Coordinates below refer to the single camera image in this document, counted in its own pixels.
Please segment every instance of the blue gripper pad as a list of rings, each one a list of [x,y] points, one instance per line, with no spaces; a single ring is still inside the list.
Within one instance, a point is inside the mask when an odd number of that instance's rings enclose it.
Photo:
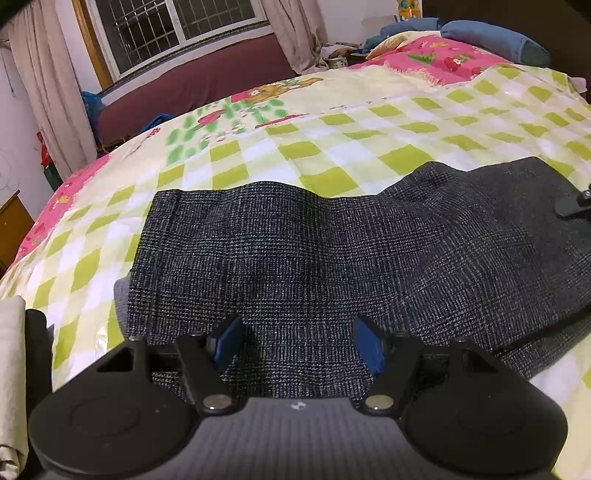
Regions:
[[[242,315],[236,315],[232,323],[217,339],[208,337],[207,350],[213,350],[211,357],[218,372],[223,373],[226,371],[243,343],[244,324],[242,323]]]
[[[377,327],[371,320],[372,327],[361,316],[356,316],[353,321],[353,341],[355,348],[361,355],[365,365],[374,375],[380,374],[384,370],[384,347],[382,338],[374,332]]]

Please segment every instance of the dark brown headboard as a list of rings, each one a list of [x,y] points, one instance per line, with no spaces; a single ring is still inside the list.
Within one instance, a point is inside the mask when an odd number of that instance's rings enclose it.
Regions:
[[[591,87],[591,22],[566,0],[423,0],[423,16],[478,20],[523,33],[550,51],[552,68],[584,77]]]

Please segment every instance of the pink floral fabric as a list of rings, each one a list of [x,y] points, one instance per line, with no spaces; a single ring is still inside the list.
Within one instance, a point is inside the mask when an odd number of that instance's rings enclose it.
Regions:
[[[435,84],[448,85],[472,80],[499,63],[509,61],[467,43],[428,35],[349,68],[384,65],[400,73],[421,73]]]
[[[64,216],[64,213],[66,213],[70,206],[72,206],[76,193],[78,193],[84,184],[108,161],[109,155],[104,155],[90,165],[73,173],[70,178],[60,185],[49,202],[47,202],[47,205],[45,205],[45,208],[33,225],[33,228],[31,228],[25,239],[22,241],[21,246],[18,248],[17,257],[12,263],[13,265],[35,250],[37,245],[46,239],[47,235],[53,230],[57,222],[59,222]]]

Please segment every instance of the wooden cabinet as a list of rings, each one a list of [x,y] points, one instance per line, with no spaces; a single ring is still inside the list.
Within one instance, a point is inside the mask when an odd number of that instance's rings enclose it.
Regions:
[[[17,256],[18,247],[34,223],[18,199],[18,193],[17,190],[0,206],[0,276]]]

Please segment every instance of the white logo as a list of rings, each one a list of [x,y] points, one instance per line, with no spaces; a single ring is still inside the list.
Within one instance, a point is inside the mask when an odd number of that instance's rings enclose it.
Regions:
[[[306,404],[302,401],[295,401],[292,404],[290,404],[290,407],[293,408],[294,410],[304,410],[304,408],[306,407]]]

